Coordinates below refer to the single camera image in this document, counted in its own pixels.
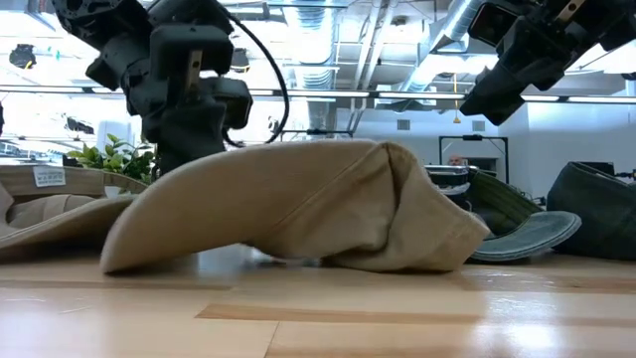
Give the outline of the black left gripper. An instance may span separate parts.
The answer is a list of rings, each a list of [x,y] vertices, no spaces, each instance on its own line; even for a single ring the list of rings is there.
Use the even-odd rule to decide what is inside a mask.
[[[108,40],[86,75],[110,90],[123,90],[127,110],[142,116],[146,139],[157,145],[162,175],[225,151],[226,106],[212,99],[176,105],[197,86],[198,72],[229,71],[230,36],[210,25],[162,25],[147,35]]]

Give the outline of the green plant in white pot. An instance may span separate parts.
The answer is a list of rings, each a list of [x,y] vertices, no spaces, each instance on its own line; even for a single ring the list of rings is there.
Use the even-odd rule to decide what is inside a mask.
[[[102,149],[83,145],[64,155],[65,166],[96,169],[104,172],[107,194],[139,194],[156,177],[156,149],[144,137],[137,144],[108,133]]]

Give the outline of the black stand frame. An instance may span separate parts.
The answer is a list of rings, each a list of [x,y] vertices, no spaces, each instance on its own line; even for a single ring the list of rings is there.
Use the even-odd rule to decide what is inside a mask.
[[[347,130],[326,129],[285,129],[280,133],[281,141],[304,141],[319,139],[352,138],[354,134]]]
[[[494,172],[505,183],[510,182],[509,139],[503,136],[484,136],[481,134],[441,135],[437,139],[438,163],[446,164],[452,155],[457,155],[468,165],[476,167],[471,160],[491,160],[492,167],[486,171]]]

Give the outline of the silver spiral ceiling duct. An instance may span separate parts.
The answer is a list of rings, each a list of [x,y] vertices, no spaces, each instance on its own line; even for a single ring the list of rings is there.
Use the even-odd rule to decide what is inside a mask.
[[[446,17],[428,26],[418,44],[418,61],[400,91],[422,92],[441,73],[448,73],[449,56],[435,55],[441,48],[467,38],[468,28],[485,0],[452,0]]]

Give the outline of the beige cotton cap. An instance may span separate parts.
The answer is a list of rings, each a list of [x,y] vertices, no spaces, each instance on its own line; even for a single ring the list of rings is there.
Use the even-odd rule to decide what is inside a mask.
[[[116,220],[100,267],[115,272],[243,244],[349,269],[451,271],[487,233],[400,145],[283,142],[161,176]]]
[[[97,246],[147,185],[98,169],[0,165],[0,265]]]

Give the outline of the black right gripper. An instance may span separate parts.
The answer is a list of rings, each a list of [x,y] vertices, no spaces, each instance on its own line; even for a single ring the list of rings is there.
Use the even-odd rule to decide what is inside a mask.
[[[553,87],[572,63],[575,53],[594,46],[616,49],[609,30],[609,0],[525,0],[528,22],[516,22],[498,43],[495,67],[478,76],[460,111],[485,116],[492,124],[505,122],[525,101],[522,92],[533,86]]]

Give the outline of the dark green bag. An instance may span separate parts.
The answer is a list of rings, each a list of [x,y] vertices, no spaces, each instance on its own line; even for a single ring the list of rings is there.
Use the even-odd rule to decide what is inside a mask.
[[[558,252],[636,262],[636,183],[569,162],[548,193],[547,209],[574,213],[581,220],[580,228],[556,246]]]

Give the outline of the corrugated silver duct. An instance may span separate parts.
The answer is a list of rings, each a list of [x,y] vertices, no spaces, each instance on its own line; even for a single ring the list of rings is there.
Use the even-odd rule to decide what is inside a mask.
[[[322,0],[299,0],[300,6],[285,14],[293,35],[293,54],[300,67],[295,70],[297,86],[302,90],[331,90],[334,87],[333,42],[337,13],[322,5]]]

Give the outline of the dark green cotton cap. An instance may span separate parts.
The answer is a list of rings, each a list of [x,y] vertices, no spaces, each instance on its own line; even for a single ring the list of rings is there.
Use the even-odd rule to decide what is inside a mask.
[[[510,263],[542,255],[581,226],[576,214],[546,211],[489,171],[427,174],[442,194],[487,226],[488,234],[471,255],[472,261]]]

